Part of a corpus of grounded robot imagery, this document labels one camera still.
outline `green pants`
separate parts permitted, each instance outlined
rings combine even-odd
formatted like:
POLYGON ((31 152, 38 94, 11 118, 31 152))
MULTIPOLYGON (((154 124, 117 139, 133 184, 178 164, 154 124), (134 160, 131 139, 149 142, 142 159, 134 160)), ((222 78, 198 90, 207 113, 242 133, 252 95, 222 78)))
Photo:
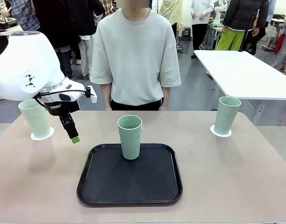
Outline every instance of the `green pants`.
POLYGON ((217 45, 217 50, 239 50, 242 39, 244 37, 243 31, 234 31, 229 28, 226 29, 217 45))

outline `black tray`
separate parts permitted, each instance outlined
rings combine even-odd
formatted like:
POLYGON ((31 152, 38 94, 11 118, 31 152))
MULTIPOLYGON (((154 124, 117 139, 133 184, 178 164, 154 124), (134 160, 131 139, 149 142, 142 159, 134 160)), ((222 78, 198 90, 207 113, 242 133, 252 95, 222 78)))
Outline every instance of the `black tray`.
POLYGON ((141 144, 140 156, 126 160, 121 144, 103 144, 88 154, 77 196, 104 206, 165 206, 182 194, 175 152, 163 144, 141 144))

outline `black jacket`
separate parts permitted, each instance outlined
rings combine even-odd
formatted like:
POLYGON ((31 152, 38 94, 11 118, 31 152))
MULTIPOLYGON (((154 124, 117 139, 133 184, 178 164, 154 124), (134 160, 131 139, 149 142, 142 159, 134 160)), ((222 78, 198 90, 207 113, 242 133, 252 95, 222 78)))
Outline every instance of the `black jacket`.
POLYGON ((262 28, 268 16, 269 0, 231 0, 223 25, 235 30, 252 29, 259 9, 257 27, 262 28))
POLYGON ((41 32, 53 47, 76 45, 80 38, 62 0, 33 0, 41 32))
POLYGON ((99 0, 67 0, 74 25, 80 36, 93 35, 96 32, 93 11, 101 15, 105 8, 99 0))

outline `bag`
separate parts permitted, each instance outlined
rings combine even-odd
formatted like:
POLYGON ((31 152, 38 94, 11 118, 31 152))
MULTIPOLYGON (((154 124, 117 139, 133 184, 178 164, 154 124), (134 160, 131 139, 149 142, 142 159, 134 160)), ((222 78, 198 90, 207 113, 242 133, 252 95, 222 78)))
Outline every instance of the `bag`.
POLYGON ((278 54, 279 51, 281 50, 283 42, 284 42, 284 38, 285 38, 285 34, 281 34, 281 36, 279 36, 278 42, 277 42, 277 44, 275 46, 275 50, 274 50, 275 54, 278 54))

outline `green cup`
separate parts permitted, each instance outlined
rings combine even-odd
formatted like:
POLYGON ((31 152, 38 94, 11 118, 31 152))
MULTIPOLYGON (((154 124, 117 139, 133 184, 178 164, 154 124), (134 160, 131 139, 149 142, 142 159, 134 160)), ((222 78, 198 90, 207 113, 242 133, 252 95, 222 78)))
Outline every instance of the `green cup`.
POLYGON ((140 154, 142 119, 134 115, 126 115, 118 120, 122 153, 127 160, 134 160, 140 154))
POLYGON ((216 123, 214 130, 218 134, 228 134, 241 102, 234 97, 220 97, 217 108, 216 123))
POLYGON ((21 102, 18 108, 31 127, 35 138, 45 138, 49 135, 49 121, 43 106, 34 99, 28 99, 21 102))

